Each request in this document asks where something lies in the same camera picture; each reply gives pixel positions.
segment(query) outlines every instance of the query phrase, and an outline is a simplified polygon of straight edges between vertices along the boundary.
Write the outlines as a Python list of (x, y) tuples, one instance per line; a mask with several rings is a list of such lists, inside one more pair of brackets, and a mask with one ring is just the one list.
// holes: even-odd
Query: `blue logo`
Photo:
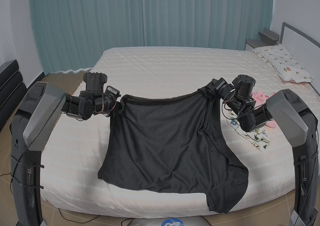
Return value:
[(170, 218), (165, 220), (161, 226), (184, 226), (183, 222), (176, 218)]

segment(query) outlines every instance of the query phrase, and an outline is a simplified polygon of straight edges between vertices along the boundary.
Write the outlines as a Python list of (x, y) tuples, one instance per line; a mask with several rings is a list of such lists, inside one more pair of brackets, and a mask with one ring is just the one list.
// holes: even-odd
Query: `mattress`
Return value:
[[(309, 84), (280, 79), (251, 51), (188, 47), (112, 48), (91, 72), (108, 75), (107, 85), (121, 94), (170, 98), (192, 93), (212, 78), (231, 81), (239, 74), (256, 79), (266, 95), (290, 88), (320, 119), (320, 102)], [(82, 82), (74, 95), (85, 90)], [(210, 215), (203, 193), (157, 193), (121, 189), (97, 178), (108, 148), (109, 118), (92, 116), (79, 122), (62, 115), (42, 153), (41, 195), (58, 208), (119, 217), (183, 217)], [(221, 116), (224, 138), (249, 169), (248, 189), (232, 211), (273, 200), (294, 189), (293, 155), (279, 127), (267, 128), (271, 145), (262, 153), (238, 135)]]

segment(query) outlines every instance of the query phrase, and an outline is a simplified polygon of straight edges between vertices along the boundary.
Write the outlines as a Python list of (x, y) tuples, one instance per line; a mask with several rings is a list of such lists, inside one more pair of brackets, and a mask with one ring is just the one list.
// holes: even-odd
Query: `black cloth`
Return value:
[(210, 211), (230, 211), (248, 169), (223, 138), (220, 99), (208, 87), (171, 99), (123, 96), (98, 178), (130, 190), (205, 193)]

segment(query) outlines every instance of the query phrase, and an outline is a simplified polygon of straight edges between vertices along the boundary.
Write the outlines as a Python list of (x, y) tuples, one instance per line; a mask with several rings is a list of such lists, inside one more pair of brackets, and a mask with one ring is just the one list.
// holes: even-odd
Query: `tiled floor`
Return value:
[[(73, 94), (82, 82), (84, 72), (69, 72), (50, 74), (43, 81), (64, 89), (66, 92)], [(5, 127), (0, 132), (0, 174), (10, 172), (10, 149), (11, 149), (11, 134), (9, 124), (14, 115), (6, 123)], [(14, 207), (14, 200), (11, 195), (10, 176), (2, 176), (0, 178), (0, 225), (14, 226), (17, 222), (17, 216)], [(318, 186), (318, 198), (316, 208), (320, 209), (320, 183)], [(219, 226), (270, 226), (281, 224), (287, 226), (289, 224), (289, 211), (294, 205), (294, 191), (279, 197), (270, 202), (243, 209), (228, 214), (219, 214), (214, 216), (205, 216), (212, 225)], [(78, 225), (73, 222), (64, 220), (57, 208), (47, 201), (42, 201), (42, 213), (47, 219), (48, 226), (72, 226)], [(84, 222), (94, 218), (94, 215), (82, 214), (62, 210), (62, 215), (69, 220)], [(123, 218), (101, 216), (94, 221), (86, 224), (87, 226), (120, 226)], [(320, 225), (320, 216), (315, 225)]]

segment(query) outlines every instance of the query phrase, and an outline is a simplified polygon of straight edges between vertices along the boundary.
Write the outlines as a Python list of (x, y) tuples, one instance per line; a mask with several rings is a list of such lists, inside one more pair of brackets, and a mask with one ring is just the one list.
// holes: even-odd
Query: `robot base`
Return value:
[(211, 226), (211, 224), (202, 216), (180, 217), (180, 218), (136, 218), (127, 226)]

